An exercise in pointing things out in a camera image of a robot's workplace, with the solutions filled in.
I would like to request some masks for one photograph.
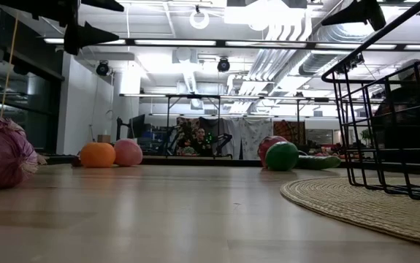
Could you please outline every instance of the cable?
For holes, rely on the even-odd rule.
[[[364,63],[365,68],[367,69],[367,71],[372,75],[374,80],[377,80],[377,78],[375,78],[375,76],[372,74],[372,72],[370,71],[370,69],[367,67],[367,65]]]
[[[19,12],[17,11],[17,15],[15,18],[15,29],[13,29],[12,48],[10,49],[10,57],[8,60],[9,67],[10,65],[12,65],[13,51],[15,49],[15,38],[17,36],[17,29],[18,29],[18,14]],[[4,96],[2,97],[2,107],[0,110],[0,118],[4,117],[4,104],[5,104],[5,96],[7,95],[9,77],[10,77],[10,70],[7,71],[7,79],[5,80]]]

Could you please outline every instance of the white curtain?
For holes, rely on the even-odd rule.
[[[223,155],[231,154],[234,160],[239,159],[240,155],[240,119],[223,119],[224,133],[232,135],[230,140],[221,150]]]
[[[273,135],[272,121],[270,119],[244,118],[240,120],[240,134],[244,160],[259,160],[257,151],[260,142],[266,136]]]

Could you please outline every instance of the green ball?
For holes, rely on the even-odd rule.
[[[289,171],[299,160],[296,145],[290,142],[277,142],[267,151],[267,166],[275,171]]]

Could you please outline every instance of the white column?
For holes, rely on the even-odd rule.
[[[112,116],[112,138],[116,141],[117,118],[120,117],[124,123],[128,123],[129,119],[139,115],[139,98],[119,96],[119,94],[139,94],[140,93],[140,72],[130,65],[125,72],[117,72],[114,74],[114,99],[113,99],[113,116]],[[121,139],[127,138],[128,128],[122,126]]]

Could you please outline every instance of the wooden floor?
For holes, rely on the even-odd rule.
[[[341,173],[43,167],[0,191],[0,263],[420,262],[420,245],[279,194],[287,181]]]

